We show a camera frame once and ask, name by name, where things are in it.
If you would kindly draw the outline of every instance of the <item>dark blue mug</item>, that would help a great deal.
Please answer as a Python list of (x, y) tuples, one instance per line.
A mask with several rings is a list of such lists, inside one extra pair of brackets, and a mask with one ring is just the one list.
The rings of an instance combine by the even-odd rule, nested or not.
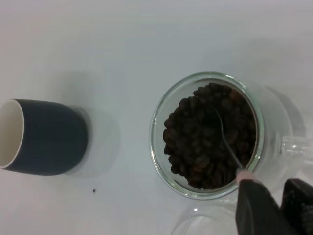
[(11, 99), (0, 108), (0, 168), (58, 175), (75, 167), (88, 144), (82, 117), (62, 104)]

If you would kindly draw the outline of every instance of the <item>roasted coffee bean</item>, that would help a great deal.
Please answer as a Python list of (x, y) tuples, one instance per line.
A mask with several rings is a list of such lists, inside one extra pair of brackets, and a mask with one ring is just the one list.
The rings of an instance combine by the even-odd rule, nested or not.
[(220, 99), (220, 98), (222, 97), (222, 93), (221, 93), (221, 92), (215, 92), (215, 93), (214, 93), (214, 97), (215, 97), (216, 99)]
[(191, 97), (191, 99), (190, 99), (190, 108), (191, 108), (192, 111), (194, 111), (196, 109), (197, 104), (198, 104), (198, 98), (195, 97), (195, 96)]
[(168, 137), (172, 140), (174, 140), (178, 136), (177, 131), (172, 127), (167, 128), (167, 132), (168, 132)]
[(200, 129), (197, 129), (197, 130), (195, 130), (195, 131), (193, 131), (193, 132), (191, 133), (191, 138), (192, 138), (192, 139), (195, 139), (195, 138), (197, 138), (200, 134), (201, 134), (201, 130), (200, 130)]
[(235, 174), (232, 171), (227, 173), (226, 182), (230, 183), (235, 179)]
[(164, 142), (167, 142), (169, 140), (168, 129), (165, 129), (163, 131), (163, 140), (164, 140)]
[(177, 107), (175, 110), (174, 110), (174, 114), (175, 115), (180, 115), (182, 113), (183, 109), (181, 107)]
[(184, 98), (179, 102), (178, 107), (185, 110), (186, 108), (188, 108), (188, 105), (189, 105), (188, 99)]
[(211, 92), (211, 88), (210, 88), (209, 85), (206, 85), (206, 86), (204, 87), (203, 93), (204, 93), (204, 95), (210, 95), (210, 94), (212, 93), (212, 92)]
[(243, 141), (246, 141), (249, 137), (249, 134), (248, 134), (248, 131), (246, 130), (243, 130), (240, 132), (240, 138), (243, 140)]
[(249, 126), (250, 126), (251, 131), (255, 132), (256, 127), (255, 127), (255, 121), (253, 119), (249, 121)]
[(241, 155), (240, 161), (243, 164), (243, 166), (246, 167), (246, 165), (248, 165), (250, 161), (250, 157), (247, 154), (243, 154)]
[(191, 176), (191, 181), (201, 181), (203, 180), (203, 175), (202, 174), (194, 174)]
[(232, 90), (229, 93), (229, 98), (236, 104), (239, 104), (242, 102), (242, 96), (238, 91)]
[(220, 161), (225, 160), (226, 157), (227, 157), (225, 151), (220, 150), (220, 149), (216, 149), (216, 150), (213, 152), (213, 155), (215, 156), (216, 159), (219, 159)]
[(215, 187), (212, 185), (212, 181), (207, 179), (203, 182), (203, 189), (214, 189)]
[(238, 130), (237, 129), (231, 130), (230, 132), (225, 134), (225, 138), (226, 138), (228, 144), (233, 144), (234, 142), (236, 142), (236, 140), (238, 138)]
[(179, 175), (185, 176), (186, 175), (186, 171), (187, 171), (186, 165), (184, 163), (181, 163), (179, 165)]
[(194, 188), (201, 188), (199, 182), (196, 182), (196, 181), (188, 181), (188, 184)]
[(216, 187), (220, 187), (222, 183), (223, 183), (222, 175), (218, 170), (216, 170), (213, 174), (212, 184)]
[(217, 162), (216, 169), (219, 170), (223, 175), (227, 173), (227, 168), (222, 162)]
[(194, 148), (195, 154), (199, 155), (202, 152), (202, 147), (201, 146), (197, 146)]
[(236, 116), (234, 117), (234, 123), (239, 129), (242, 129), (247, 125), (247, 119), (244, 116)]
[(195, 159), (195, 164), (198, 168), (206, 168), (210, 163), (210, 158), (202, 154)]
[(197, 119), (198, 121), (202, 121), (204, 119), (205, 112), (204, 110), (200, 109), (197, 111)]
[(199, 97), (198, 102), (199, 104), (202, 104), (202, 105), (206, 104), (206, 100), (203, 97)]
[(202, 144), (207, 147), (207, 148), (212, 148), (213, 147), (213, 143), (207, 139), (202, 139)]
[(202, 128), (202, 133), (206, 137), (211, 137), (215, 133), (215, 130), (213, 128), (209, 127), (209, 126), (204, 126)]
[(175, 156), (175, 155), (171, 155), (168, 158), (168, 161), (172, 164), (172, 165), (178, 165), (179, 163), (181, 163), (181, 158), (179, 156)]
[(214, 83), (214, 82), (210, 82), (209, 83), (209, 87), (212, 91), (221, 91), (222, 90), (222, 86), (220, 84)]
[(207, 167), (205, 173), (206, 173), (207, 176), (209, 176), (209, 175), (213, 174), (214, 170), (215, 170), (215, 163), (214, 163), (214, 162), (211, 162), (211, 163), (209, 164), (209, 166)]
[(198, 147), (199, 145), (200, 145), (199, 139), (195, 139), (194, 141), (191, 142), (191, 146), (193, 146), (194, 148)]
[(227, 93), (230, 93), (231, 92), (231, 88), (229, 86), (226, 86), (226, 85), (222, 85), (222, 90), (224, 92), (227, 92)]
[(249, 106), (249, 104), (247, 102), (244, 102), (242, 104), (241, 110), (248, 117), (252, 117), (253, 116), (252, 110), (251, 110), (251, 108), (250, 108), (250, 106)]
[(249, 150), (249, 143), (246, 141), (241, 141), (238, 143), (238, 151), (243, 154), (246, 153)]
[(172, 166), (172, 167), (171, 167), (171, 172), (172, 172), (173, 174), (177, 175), (177, 174), (179, 173), (178, 167)]
[(204, 173), (205, 172), (205, 168), (199, 168), (199, 167), (196, 167), (196, 166), (194, 166), (193, 168), (191, 168), (191, 170), (190, 170), (190, 173), (191, 174), (202, 174), (202, 173)]
[(233, 108), (233, 104), (230, 101), (230, 99), (225, 98), (221, 100), (221, 106), (224, 108), (226, 111), (231, 111)]
[(169, 146), (165, 146), (165, 148), (164, 148), (164, 154), (171, 154), (173, 151), (170, 149), (170, 147)]

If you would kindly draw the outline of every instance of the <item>glass handle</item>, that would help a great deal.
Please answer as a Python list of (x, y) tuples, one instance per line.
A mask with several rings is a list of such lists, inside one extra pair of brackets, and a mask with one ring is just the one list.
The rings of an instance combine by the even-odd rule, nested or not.
[(313, 140), (305, 137), (283, 136), (282, 153), (313, 161)]

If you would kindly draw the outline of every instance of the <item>white table surface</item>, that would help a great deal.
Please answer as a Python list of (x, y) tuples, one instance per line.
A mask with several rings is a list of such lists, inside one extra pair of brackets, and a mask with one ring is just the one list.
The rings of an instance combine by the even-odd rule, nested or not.
[(311, 94), (312, 8), (311, 0), (0, 0), (0, 102), (79, 106), (92, 129), (83, 162), (67, 174), (0, 171), (1, 234), (169, 234), (187, 207), (209, 202), (176, 194), (154, 170), (148, 131), (159, 99), (200, 71)]

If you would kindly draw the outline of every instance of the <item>glass mug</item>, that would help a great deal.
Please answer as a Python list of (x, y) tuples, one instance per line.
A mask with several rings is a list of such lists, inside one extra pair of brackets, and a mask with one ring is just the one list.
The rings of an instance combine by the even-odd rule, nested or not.
[(257, 129), (256, 145), (246, 169), (254, 172), (270, 191), (282, 188), (286, 179), (295, 175), (303, 160), (310, 158), (307, 154), (311, 150), (310, 141), (305, 134), (298, 136), (299, 132), (294, 131), (292, 123), (294, 114), (301, 115), (296, 109), (292, 113), (288, 109), (287, 99), (275, 90), (248, 79), (239, 81), (218, 72), (201, 72), (184, 78), (171, 87), (158, 104), (149, 136), (150, 153), (158, 174), (177, 193), (198, 200), (219, 198), (238, 188), (235, 181), (215, 190), (193, 188), (185, 178), (170, 171), (168, 156), (163, 153), (165, 120), (178, 107), (181, 99), (193, 96), (193, 91), (209, 82), (228, 85), (246, 98), (253, 110)]

